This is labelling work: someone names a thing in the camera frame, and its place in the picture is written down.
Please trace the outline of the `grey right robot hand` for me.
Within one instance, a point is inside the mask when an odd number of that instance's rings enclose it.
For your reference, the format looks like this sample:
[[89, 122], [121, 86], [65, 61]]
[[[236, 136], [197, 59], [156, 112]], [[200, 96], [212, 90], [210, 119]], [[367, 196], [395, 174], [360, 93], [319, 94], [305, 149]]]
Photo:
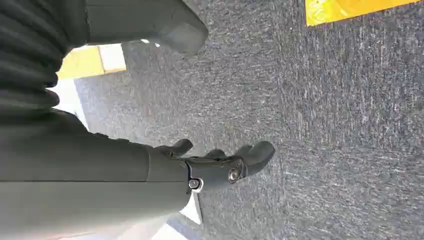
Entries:
[[3, 0], [0, 3], [0, 237], [54, 240], [179, 212], [193, 191], [225, 188], [272, 159], [268, 141], [231, 156], [185, 157], [92, 133], [58, 110], [57, 72], [84, 45], [146, 39], [196, 53], [208, 28], [182, 0]]

